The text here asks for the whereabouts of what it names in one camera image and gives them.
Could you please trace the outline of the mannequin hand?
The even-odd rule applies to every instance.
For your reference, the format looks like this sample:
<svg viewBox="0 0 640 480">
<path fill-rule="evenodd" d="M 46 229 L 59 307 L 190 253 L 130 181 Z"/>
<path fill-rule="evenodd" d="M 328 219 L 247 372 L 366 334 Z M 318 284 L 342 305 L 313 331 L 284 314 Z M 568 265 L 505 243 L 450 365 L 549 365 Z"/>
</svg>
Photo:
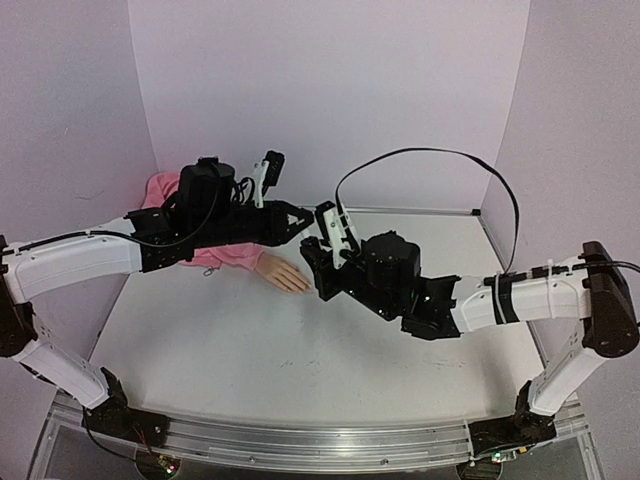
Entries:
<svg viewBox="0 0 640 480">
<path fill-rule="evenodd" d="M 262 253 L 256 263 L 255 272 L 272 286 L 286 293 L 307 294 L 311 282 L 293 264 L 284 258 Z"/>
</svg>

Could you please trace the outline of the pink hoodie sleeve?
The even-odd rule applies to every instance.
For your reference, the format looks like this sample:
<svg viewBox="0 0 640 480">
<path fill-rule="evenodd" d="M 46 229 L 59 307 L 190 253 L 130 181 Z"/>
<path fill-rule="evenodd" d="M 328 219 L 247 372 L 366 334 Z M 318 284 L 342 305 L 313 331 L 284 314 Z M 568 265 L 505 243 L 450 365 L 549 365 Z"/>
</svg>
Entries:
<svg viewBox="0 0 640 480">
<path fill-rule="evenodd" d="M 176 172 L 152 176 L 146 185 L 142 208 L 160 207 L 177 190 L 179 178 L 180 175 Z M 181 264 L 213 269 L 229 265 L 254 271 L 263 254 L 261 246 L 251 243 L 203 248 L 195 251 L 191 261 L 181 261 Z"/>
</svg>

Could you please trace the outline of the aluminium front rail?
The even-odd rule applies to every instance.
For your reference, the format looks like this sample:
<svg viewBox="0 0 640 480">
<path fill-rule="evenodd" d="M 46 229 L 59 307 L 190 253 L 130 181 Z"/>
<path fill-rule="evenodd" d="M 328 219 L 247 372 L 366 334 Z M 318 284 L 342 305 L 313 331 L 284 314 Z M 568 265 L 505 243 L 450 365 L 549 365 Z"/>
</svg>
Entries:
<svg viewBox="0 0 640 480">
<path fill-rule="evenodd" d="M 555 416 L 553 439 L 477 458 L 463 420 L 374 426 L 259 425 L 133 412 L 113 431 L 56 394 L 34 452 L 31 479 L 193 479 L 262 474 L 282 479 L 356 475 L 453 479 L 600 479 L 587 420 L 577 399 Z"/>
</svg>

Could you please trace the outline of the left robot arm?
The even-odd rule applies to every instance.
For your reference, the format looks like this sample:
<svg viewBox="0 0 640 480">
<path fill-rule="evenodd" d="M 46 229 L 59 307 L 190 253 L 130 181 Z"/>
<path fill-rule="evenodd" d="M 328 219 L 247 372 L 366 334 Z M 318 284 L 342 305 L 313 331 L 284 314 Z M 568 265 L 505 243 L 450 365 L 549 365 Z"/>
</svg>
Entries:
<svg viewBox="0 0 640 480">
<path fill-rule="evenodd" d="M 116 437 L 135 416 L 118 379 L 62 349 L 36 318 L 35 297 L 94 278 L 148 273 L 193 259 L 197 250 L 289 243 L 313 222 L 311 211 L 268 200 L 284 157 L 270 151 L 244 179 L 215 157 L 184 167 L 176 192 L 158 207 L 131 211 L 104 226 L 31 243 L 1 244 L 1 355 L 70 394 Z"/>
</svg>

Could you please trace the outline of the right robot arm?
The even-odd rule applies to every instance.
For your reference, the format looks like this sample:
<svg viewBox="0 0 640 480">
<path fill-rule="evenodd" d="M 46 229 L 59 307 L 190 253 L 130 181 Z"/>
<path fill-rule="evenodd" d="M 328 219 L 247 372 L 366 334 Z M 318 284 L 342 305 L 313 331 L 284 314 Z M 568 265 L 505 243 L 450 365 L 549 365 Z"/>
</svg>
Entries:
<svg viewBox="0 0 640 480">
<path fill-rule="evenodd" d="M 598 242 L 576 258 L 525 272 L 487 277 L 420 274 L 420 249 L 390 231 L 364 241 L 360 250 L 334 250 L 316 237 L 301 241 L 319 297 L 340 293 L 403 332 L 425 341 L 539 320 L 573 320 L 561 351 L 519 390 L 511 415 L 469 426 L 473 454 L 480 458 L 531 447 L 556 435 L 554 418 L 605 361 L 639 345 L 639 325 L 622 269 Z"/>
</svg>

